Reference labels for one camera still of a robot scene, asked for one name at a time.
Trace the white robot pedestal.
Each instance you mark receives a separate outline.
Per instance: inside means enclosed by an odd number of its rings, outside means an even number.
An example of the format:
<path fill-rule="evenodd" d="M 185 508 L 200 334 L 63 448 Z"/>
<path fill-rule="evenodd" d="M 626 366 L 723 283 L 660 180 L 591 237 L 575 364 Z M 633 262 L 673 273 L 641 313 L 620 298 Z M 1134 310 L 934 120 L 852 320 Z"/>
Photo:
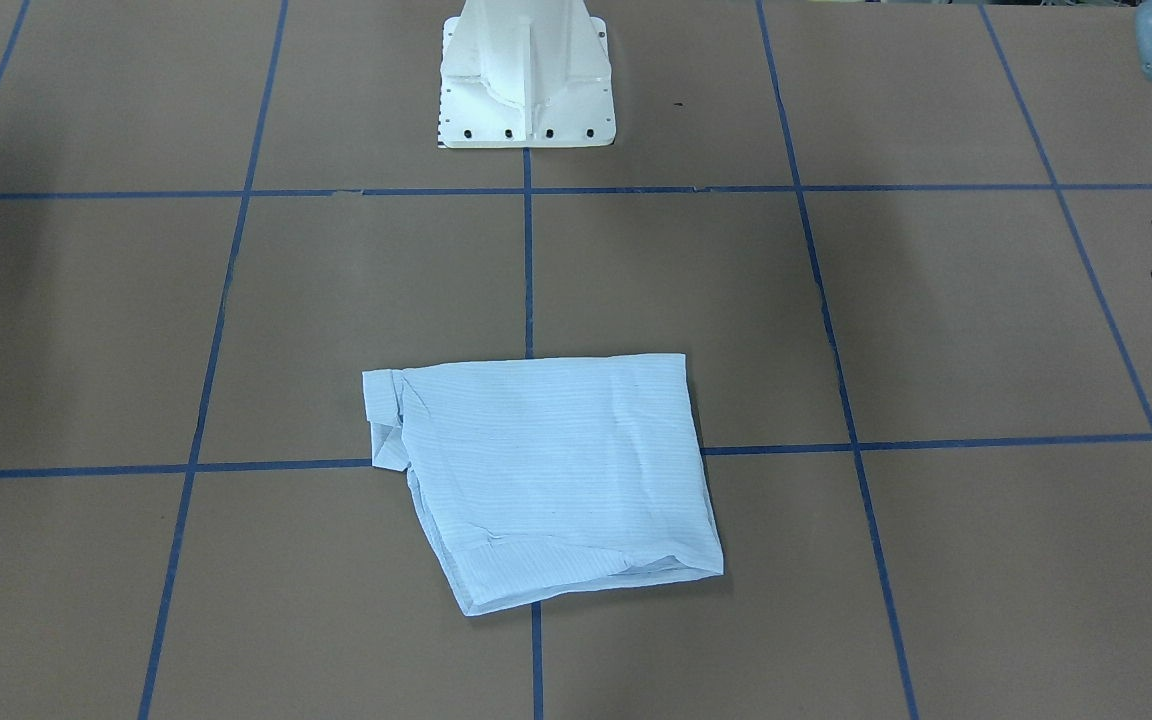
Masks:
<path fill-rule="evenodd" d="M 439 99 L 444 149 L 611 146 L 607 23 L 584 1 L 467 1 L 444 20 Z"/>

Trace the light blue shirt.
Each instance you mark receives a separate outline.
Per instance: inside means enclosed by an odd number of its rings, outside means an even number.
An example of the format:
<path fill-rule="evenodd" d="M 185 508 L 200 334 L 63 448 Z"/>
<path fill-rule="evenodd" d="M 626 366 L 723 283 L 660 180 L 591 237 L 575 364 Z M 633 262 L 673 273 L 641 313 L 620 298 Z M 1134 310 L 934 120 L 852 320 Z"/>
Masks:
<path fill-rule="evenodd" d="M 723 575 L 682 354 L 374 369 L 361 397 L 468 617 Z"/>

